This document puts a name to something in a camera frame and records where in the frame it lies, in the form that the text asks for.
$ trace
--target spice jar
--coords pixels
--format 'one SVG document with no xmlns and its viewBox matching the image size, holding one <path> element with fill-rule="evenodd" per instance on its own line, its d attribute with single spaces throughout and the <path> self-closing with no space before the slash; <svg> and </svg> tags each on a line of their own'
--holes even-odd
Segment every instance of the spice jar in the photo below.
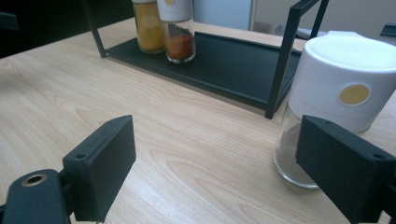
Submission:
<svg viewBox="0 0 396 224">
<path fill-rule="evenodd" d="M 192 0 L 159 0 L 166 57 L 173 63 L 186 63 L 195 56 Z"/>
<path fill-rule="evenodd" d="M 371 127 L 395 89 L 394 46 L 352 32 L 330 31 L 307 41 L 276 143 L 276 169 L 296 186 L 317 188 L 295 159 L 303 115 L 359 135 Z"/>
<path fill-rule="evenodd" d="M 156 0 L 133 0 L 137 42 L 146 53 L 164 50 L 163 27 Z"/>
</svg>

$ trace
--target dark background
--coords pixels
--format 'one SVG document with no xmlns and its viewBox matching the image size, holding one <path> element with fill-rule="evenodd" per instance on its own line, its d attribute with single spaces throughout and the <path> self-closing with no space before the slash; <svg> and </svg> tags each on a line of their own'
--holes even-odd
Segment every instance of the dark background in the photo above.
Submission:
<svg viewBox="0 0 396 224">
<path fill-rule="evenodd" d="M 89 4 L 99 27 L 134 15 L 131 0 L 89 0 Z M 15 15 L 20 27 L 19 31 L 0 27 L 0 58 L 90 31 L 80 0 L 0 0 L 0 12 Z"/>
</svg>

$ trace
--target white lid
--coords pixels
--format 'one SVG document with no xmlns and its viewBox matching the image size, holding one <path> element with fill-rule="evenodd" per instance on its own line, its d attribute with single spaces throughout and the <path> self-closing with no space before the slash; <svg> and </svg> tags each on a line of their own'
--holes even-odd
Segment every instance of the white lid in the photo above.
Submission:
<svg viewBox="0 0 396 224">
<path fill-rule="evenodd" d="M 305 46 L 291 85 L 295 115 L 316 116 L 353 133 L 367 130 L 396 90 L 396 47 L 350 32 Z"/>
<path fill-rule="evenodd" d="M 132 0 L 133 3 L 152 3 L 157 2 L 157 0 Z"/>
<path fill-rule="evenodd" d="M 162 21 L 187 21 L 192 19 L 192 0 L 158 0 Z"/>
</svg>

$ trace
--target spice rack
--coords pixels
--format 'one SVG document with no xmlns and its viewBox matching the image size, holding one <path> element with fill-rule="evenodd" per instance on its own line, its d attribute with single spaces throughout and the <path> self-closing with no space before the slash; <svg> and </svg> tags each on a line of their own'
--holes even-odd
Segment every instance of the spice rack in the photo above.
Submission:
<svg viewBox="0 0 396 224">
<path fill-rule="evenodd" d="M 290 90 L 301 52 L 292 50 L 301 17 L 319 0 L 301 0 L 290 8 L 280 48 L 230 37 L 195 33 L 196 55 L 174 64 L 164 54 L 146 54 L 131 39 L 105 49 L 87 0 L 81 0 L 101 57 L 142 67 L 194 87 L 265 110 L 271 119 Z M 310 38 L 318 34 L 329 0 L 321 0 Z"/>
</svg>

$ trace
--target wooden table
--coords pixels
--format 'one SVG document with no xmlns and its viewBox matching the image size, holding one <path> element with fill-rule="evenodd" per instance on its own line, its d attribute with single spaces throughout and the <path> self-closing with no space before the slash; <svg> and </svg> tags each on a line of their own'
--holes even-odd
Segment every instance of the wooden table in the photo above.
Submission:
<svg viewBox="0 0 396 224">
<path fill-rule="evenodd" d="M 277 36 L 196 24 L 280 45 Z M 105 46 L 135 36 L 134 20 L 100 30 Z M 297 41 L 301 49 L 304 42 Z M 0 204 L 9 185 L 62 157 L 105 121 L 133 115 L 137 161 L 106 223 L 347 223 L 321 190 L 277 173 L 284 109 L 261 111 L 112 59 L 91 33 L 0 60 Z M 396 155 L 396 94 L 364 138 Z M 383 215 L 380 222 L 387 223 Z"/>
</svg>

